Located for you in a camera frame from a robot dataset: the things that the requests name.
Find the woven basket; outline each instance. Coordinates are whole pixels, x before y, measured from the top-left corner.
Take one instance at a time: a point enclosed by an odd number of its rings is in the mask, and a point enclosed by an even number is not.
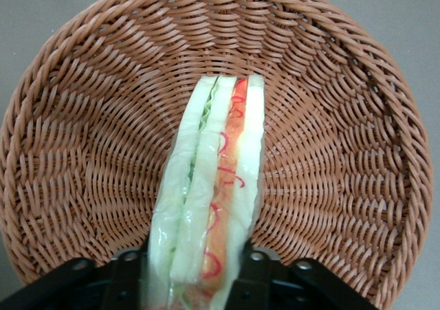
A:
[[[387,309],[426,236],[426,132],[386,51],[324,0],[101,0],[24,73],[0,139],[0,215],[30,283],[146,236],[202,74],[266,81],[254,242],[308,256]]]

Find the wrapped sandwich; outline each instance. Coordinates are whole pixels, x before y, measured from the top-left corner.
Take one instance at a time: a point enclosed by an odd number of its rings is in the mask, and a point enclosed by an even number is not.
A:
[[[201,77],[157,196],[147,309],[224,308],[261,202],[263,125],[262,76]]]

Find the tomato slice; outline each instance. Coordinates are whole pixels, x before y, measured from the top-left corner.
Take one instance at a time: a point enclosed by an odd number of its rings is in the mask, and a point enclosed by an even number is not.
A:
[[[207,295],[212,295],[223,282],[226,268],[226,242],[228,221],[235,181],[245,187],[245,181],[236,175],[238,141],[245,125],[247,78],[235,84],[225,130],[221,133],[224,145],[219,151],[219,165],[215,182],[214,197],[211,200],[206,247],[200,274],[200,285]]]

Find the screw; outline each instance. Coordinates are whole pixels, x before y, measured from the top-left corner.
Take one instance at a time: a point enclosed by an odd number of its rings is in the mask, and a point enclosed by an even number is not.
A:
[[[304,261],[304,260],[296,262],[296,266],[302,270],[310,270],[311,269],[311,264],[307,261]]]
[[[138,258],[138,253],[136,252],[129,252],[127,255],[124,256],[124,261],[130,262]]]
[[[296,296],[295,299],[296,299],[298,302],[307,302],[307,301],[308,301],[308,299],[303,298],[302,296]]]
[[[89,266],[89,262],[87,262],[86,260],[82,260],[76,263],[71,269],[75,271],[79,271],[85,269],[88,266]]]
[[[250,258],[254,261],[262,261],[264,260],[264,255],[259,252],[253,252],[252,254],[250,254]]]

